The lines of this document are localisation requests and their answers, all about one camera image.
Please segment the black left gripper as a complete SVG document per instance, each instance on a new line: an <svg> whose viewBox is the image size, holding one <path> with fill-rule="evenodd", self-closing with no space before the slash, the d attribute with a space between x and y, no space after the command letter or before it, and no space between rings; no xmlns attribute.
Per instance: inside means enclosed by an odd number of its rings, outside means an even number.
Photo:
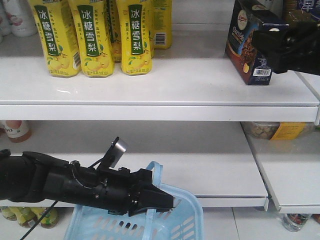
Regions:
<svg viewBox="0 0 320 240"><path fill-rule="evenodd" d="M158 188L160 183L153 178L151 170L141 168L131 172L122 167L99 170L98 175L99 184L93 198L95 208L132 217L148 210L168 212L174 207L174 197Z"/></svg>

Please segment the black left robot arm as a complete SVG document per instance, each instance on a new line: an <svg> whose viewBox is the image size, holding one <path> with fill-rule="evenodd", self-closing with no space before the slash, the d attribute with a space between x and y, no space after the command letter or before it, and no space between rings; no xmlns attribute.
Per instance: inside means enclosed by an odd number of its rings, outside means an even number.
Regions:
<svg viewBox="0 0 320 240"><path fill-rule="evenodd" d="M9 149L3 149L0 198L15 203L49 199L104 209L118 216L134 216L149 209L168 212L174 207L174 197L152 183L151 170L112 169L119 156L108 151L94 168L33 151L12 156Z"/></svg>

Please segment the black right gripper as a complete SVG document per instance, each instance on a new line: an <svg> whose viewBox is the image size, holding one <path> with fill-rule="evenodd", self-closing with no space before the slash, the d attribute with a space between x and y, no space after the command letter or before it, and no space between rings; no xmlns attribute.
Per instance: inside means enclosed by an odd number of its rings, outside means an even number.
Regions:
<svg viewBox="0 0 320 240"><path fill-rule="evenodd" d="M256 30L252 45L265 57L274 73L320 73L320 23L300 22L295 27Z"/></svg>

